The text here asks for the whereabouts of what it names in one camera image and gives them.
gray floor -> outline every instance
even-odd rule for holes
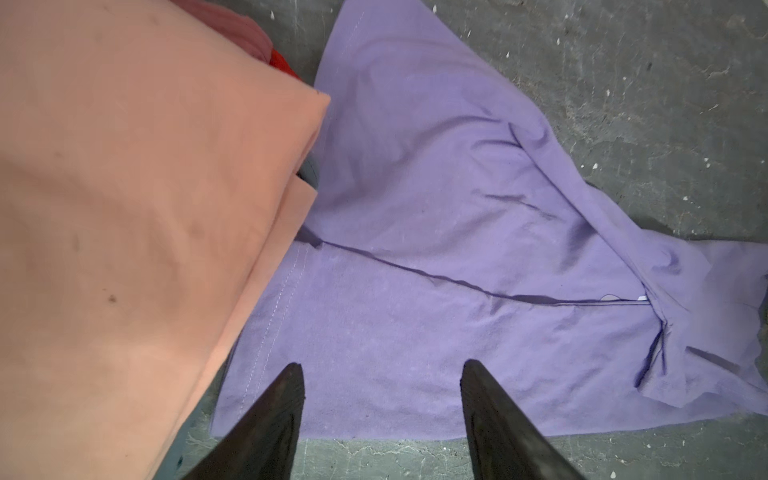
[[[311,83],[340,0],[220,3],[255,18]],[[768,242],[763,1],[434,4],[441,20],[539,105],[584,178],[641,226],[688,239]],[[766,329],[762,341],[768,345]],[[766,355],[761,367],[768,373]],[[187,438],[181,472],[215,443],[206,430],[213,390]],[[768,478],[768,419],[757,415],[552,442],[587,478]],[[458,440],[302,440],[293,477],[427,480],[471,478],[472,471]]]

purple fabric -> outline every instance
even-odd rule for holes
[[[347,0],[316,87],[321,241],[291,246],[253,311],[214,435],[288,362],[309,438],[463,436],[467,358],[545,435],[768,414],[768,246],[637,227],[418,0]]]

peach cloth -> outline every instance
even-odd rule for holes
[[[310,207],[328,98],[154,0],[0,0],[0,92],[0,478],[150,478]]]

white stitch line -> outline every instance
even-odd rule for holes
[[[256,353],[256,358],[253,361],[253,367],[250,369],[250,375],[248,376],[248,383],[245,385],[245,391],[243,392],[243,398],[240,400],[240,415],[243,414],[243,409],[245,408],[245,397],[248,395],[248,388],[250,387],[250,381],[253,380],[253,372],[256,371],[256,364],[259,362],[259,356],[261,355],[261,349],[264,347],[264,340],[266,340],[266,335],[270,331],[270,326],[272,325],[272,319],[275,318],[275,312],[277,311],[277,306],[280,305],[280,298],[283,297],[283,291],[286,289],[286,285],[288,284],[288,279],[290,278],[290,274],[293,273],[293,269],[296,268],[296,264],[299,262],[299,254],[296,254],[296,259],[293,261],[293,266],[290,267],[290,272],[288,272],[288,275],[286,276],[285,282],[283,282],[283,286],[280,288],[280,294],[277,296],[277,301],[275,302],[275,308],[272,310],[272,315],[270,316],[270,321],[266,325],[266,329],[264,330],[264,337],[261,339],[261,345],[259,345],[259,351]]]
[[[272,345],[270,345],[270,351],[266,353],[266,360],[264,360],[264,367],[261,369],[261,376],[259,377],[259,383],[256,385],[256,391],[259,392],[259,388],[261,388],[261,381],[264,380],[264,372],[266,371],[266,365],[270,362],[270,354],[272,353],[272,348],[275,346],[275,342],[277,342],[277,336],[280,335],[280,327],[283,326],[283,321],[286,319],[286,315],[288,314],[288,309],[290,308],[290,302],[293,300],[293,294],[296,293],[296,291],[299,289],[299,283],[301,283],[301,277],[304,276],[304,267],[306,267],[306,258],[310,255],[310,245],[307,243],[304,247],[304,261],[301,263],[301,272],[299,273],[299,278],[296,280],[296,284],[293,285],[293,291],[290,293],[290,296],[288,297],[288,303],[286,303],[286,309],[283,311],[283,318],[280,319],[280,323],[277,324],[277,331],[275,332],[275,337],[272,339]]]

